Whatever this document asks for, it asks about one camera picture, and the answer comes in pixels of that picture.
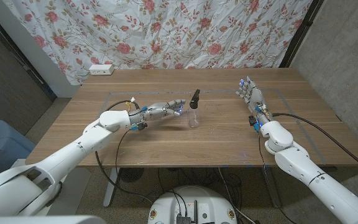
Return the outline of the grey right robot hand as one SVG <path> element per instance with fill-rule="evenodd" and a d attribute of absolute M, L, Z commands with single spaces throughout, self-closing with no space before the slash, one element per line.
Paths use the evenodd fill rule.
<path fill-rule="evenodd" d="M 251 115 L 261 126 L 272 120 L 262 91 L 249 77 L 240 80 L 236 95 L 245 102 Z"/>

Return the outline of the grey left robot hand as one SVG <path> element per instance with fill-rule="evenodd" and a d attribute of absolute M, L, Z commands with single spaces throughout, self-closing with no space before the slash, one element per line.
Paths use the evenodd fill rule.
<path fill-rule="evenodd" d="M 148 120 L 158 120 L 166 116 L 179 116 L 183 105 L 186 103 L 184 99 L 172 100 L 169 102 L 154 103 L 150 106 L 144 106 L 136 112 L 129 113 L 131 124 L 139 124 Z"/>

